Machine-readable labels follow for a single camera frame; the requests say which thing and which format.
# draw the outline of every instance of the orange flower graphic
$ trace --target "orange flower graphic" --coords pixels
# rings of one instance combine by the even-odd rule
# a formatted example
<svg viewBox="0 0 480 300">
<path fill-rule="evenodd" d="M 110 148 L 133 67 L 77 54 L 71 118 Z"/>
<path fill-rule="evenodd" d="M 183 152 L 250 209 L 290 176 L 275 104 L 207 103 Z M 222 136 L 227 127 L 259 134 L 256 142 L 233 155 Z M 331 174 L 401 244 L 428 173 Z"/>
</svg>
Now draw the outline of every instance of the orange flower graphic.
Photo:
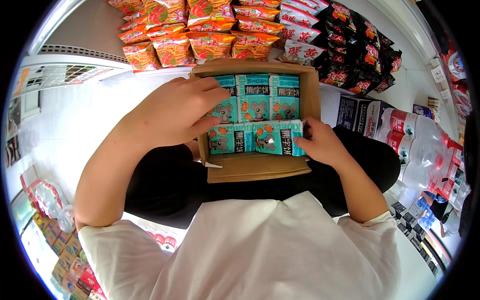
<svg viewBox="0 0 480 300">
<path fill-rule="evenodd" d="M 247 111 L 248 107 L 249 107 L 248 102 L 243 102 L 241 104 L 241 110 L 243 111 Z"/>
<path fill-rule="evenodd" d="M 221 134 L 221 135 L 227 135 L 227 129 L 223 128 L 223 127 L 220 127 L 220 128 L 218 128 L 218 133 Z"/>
<path fill-rule="evenodd" d="M 280 104 L 275 103 L 275 105 L 273 105 L 273 111 L 278 112 L 279 110 L 280 110 Z"/>
<path fill-rule="evenodd" d="M 265 128 L 265 131 L 268 132 L 268 133 L 272 133 L 272 132 L 273 132 L 273 127 L 270 126 L 270 125 L 266 125 L 264 128 Z"/>
</svg>

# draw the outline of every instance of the left hand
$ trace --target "left hand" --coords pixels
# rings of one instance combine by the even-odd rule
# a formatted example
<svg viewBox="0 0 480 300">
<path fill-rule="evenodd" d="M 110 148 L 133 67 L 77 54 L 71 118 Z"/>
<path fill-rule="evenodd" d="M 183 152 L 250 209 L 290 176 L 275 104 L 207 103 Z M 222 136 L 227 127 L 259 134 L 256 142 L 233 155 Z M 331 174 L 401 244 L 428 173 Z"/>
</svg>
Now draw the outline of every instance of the left hand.
<svg viewBox="0 0 480 300">
<path fill-rule="evenodd" d="M 218 125 L 218 117 L 200 118 L 229 97 L 213 77 L 175 78 L 148 95 L 118 126 L 148 151 L 179 145 Z"/>
</svg>

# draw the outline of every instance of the white t-shirt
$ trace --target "white t-shirt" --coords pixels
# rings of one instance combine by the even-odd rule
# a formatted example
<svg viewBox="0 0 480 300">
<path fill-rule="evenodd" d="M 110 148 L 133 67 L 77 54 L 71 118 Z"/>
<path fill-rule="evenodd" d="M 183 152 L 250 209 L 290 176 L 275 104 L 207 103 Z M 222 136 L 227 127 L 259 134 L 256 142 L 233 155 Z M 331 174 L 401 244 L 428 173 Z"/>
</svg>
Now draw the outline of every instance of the white t-shirt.
<svg viewBox="0 0 480 300">
<path fill-rule="evenodd" d="M 79 238 L 108 300 L 385 300 L 400 276 L 395 233 L 388 211 L 337 224 L 303 192 L 204 203 L 175 253 L 127 220 Z"/>
</svg>

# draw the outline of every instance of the cardboard case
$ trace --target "cardboard case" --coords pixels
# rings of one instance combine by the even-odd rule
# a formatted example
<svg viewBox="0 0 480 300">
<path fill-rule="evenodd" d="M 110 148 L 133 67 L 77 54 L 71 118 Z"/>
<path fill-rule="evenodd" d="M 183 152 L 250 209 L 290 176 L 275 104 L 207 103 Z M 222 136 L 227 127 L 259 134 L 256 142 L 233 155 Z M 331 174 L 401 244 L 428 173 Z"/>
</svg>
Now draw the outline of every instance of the cardboard case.
<svg viewBox="0 0 480 300">
<path fill-rule="evenodd" d="M 300 118 L 320 120 L 318 73 L 313 67 L 277 62 L 220 59 L 196 66 L 190 77 L 227 74 L 275 73 L 295 74 L 300 79 Z M 198 137 L 200 157 L 208 168 L 209 183 L 240 182 L 288 177 L 311 172 L 305 156 L 287 156 L 248 152 L 210 155 L 207 134 Z"/>
</svg>

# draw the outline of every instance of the orange snack bag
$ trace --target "orange snack bag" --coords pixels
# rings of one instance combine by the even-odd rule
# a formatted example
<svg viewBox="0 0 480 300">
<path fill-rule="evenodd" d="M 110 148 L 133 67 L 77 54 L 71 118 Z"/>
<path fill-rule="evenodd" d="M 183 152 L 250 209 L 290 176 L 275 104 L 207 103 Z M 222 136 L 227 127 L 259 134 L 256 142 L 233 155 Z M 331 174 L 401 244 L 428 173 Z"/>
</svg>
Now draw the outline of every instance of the orange snack bag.
<svg viewBox="0 0 480 300">
<path fill-rule="evenodd" d="M 245 33 L 232 31 L 237 38 L 232 46 L 232 58 L 253 58 L 259 61 L 268 61 L 272 44 L 279 39 L 277 36 L 265 33 Z"/>
<path fill-rule="evenodd" d="M 197 65 L 190 50 L 190 40 L 185 33 L 157 37 L 152 43 L 164 68 Z"/>
<path fill-rule="evenodd" d="M 122 19 L 127 21 L 127 22 L 131 22 L 133 20 L 136 20 L 136 19 L 141 18 L 141 17 L 146 16 L 146 15 L 147 15 L 147 10 L 146 9 L 141 9 L 141 10 L 136 11 L 136 12 L 129 12 L 129 13 L 124 14 Z"/>
<path fill-rule="evenodd" d="M 122 42 L 124 42 L 127 45 L 145 42 L 145 41 L 148 41 L 148 37 L 145 34 L 145 31 L 146 31 L 145 27 L 146 27 L 146 24 L 142 24 L 130 29 L 129 31 L 121 33 L 117 36 L 121 39 Z"/>
<path fill-rule="evenodd" d="M 148 71 L 162 68 L 155 57 L 155 49 L 152 46 L 152 42 L 123 46 L 122 50 L 134 70 Z"/>
<path fill-rule="evenodd" d="M 259 32 L 276 36 L 285 28 L 279 23 L 245 16 L 237 16 L 237 20 L 239 21 L 239 30 L 243 32 Z"/>
<path fill-rule="evenodd" d="M 258 18 L 273 22 L 275 16 L 280 13 L 279 10 L 267 7 L 255 7 L 255 6 L 236 6 L 232 5 L 233 11 L 236 16 L 246 16 L 249 18 Z"/>
<path fill-rule="evenodd" d="M 147 8 L 147 29 L 163 24 L 187 23 L 185 0 L 156 0 Z"/>
<path fill-rule="evenodd" d="M 144 7 L 142 0 L 108 0 L 107 2 L 122 12 L 134 12 Z"/>
<path fill-rule="evenodd" d="M 151 28 L 145 34 L 150 40 L 152 40 L 156 37 L 169 35 L 172 33 L 181 33 L 183 32 L 184 29 L 185 29 L 184 23 L 165 24 L 163 26 Z"/>
<path fill-rule="evenodd" d="M 141 18 L 138 18 L 136 20 L 130 21 L 128 23 L 123 24 L 122 26 L 119 27 L 120 30 L 127 31 L 130 30 L 134 27 L 137 27 L 138 25 L 142 25 L 147 23 L 147 16 L 143 16 Z"/>
<path fill-rule="evenodd" d="M 282 0 L 240 0 L 240 5 L 277 8 Z"/>
<path fill-rule="evenodd" d="M 208 32 L 188 32 L 187 36 L 198 60 L 230 57 L 230 48 L 235 39 L 233 35 Z"/>
<path fill-rule="evenodd" d="M 188 0 L 190 16 L 187 28 L 210 21 L 235 22 L 230 0 Z"/>
<path fill-rule="evenodd" d="M 235 22 L 232 21 L 210 21 L 201 25 L 195 25 L 190 27 L 190 31 L 194 32 L 223 32 L 228 33 Z"/>
</svg>

